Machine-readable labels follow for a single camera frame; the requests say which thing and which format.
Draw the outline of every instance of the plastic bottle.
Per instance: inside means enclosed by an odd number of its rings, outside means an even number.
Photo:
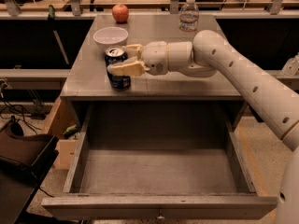
[[[186,4],[179,12],[179,29],[185,32],[192,32],[197,29],[199,17],[198,6],[195,0],[186,0]]]

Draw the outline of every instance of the drawer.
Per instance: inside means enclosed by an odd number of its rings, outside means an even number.
[[[65,195],[42,205],[59,219],[263,217],[277,198],[257,196],[224,110],[218,101],[90,102]]]

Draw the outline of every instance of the apple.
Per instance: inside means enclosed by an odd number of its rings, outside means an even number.
[[[112,16],[118,23],[125,23],[129,18],[129,9],[125,4],[117,4],[112,8]]]

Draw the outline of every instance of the table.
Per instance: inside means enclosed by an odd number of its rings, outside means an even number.
[[[61,220],[258,219],[275,208],[276,197],[257,196],[238,152],[234,128],[246,104],[231,83],[220,73],[146,74],[113,90],[93,41],[108,26],[125,28],[128,44],[192,41],[204,29],[223,35],[209,15],[191,33],[179,30],[178,15],[132,15],[125,24],[97,16],[61,93],[81,126],[65,196],[42,205]]]

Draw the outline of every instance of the aluminum can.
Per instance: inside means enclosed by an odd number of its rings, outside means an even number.
[[[105,51],[106,67],[113,63],[123,62],[128,59],[128,54],[120,46],[111,46]],[[130,77],[126,76],[112,76],[108,71],[107,75],[110,80],[110,84],[115,89],[126,89],[131,85]]]

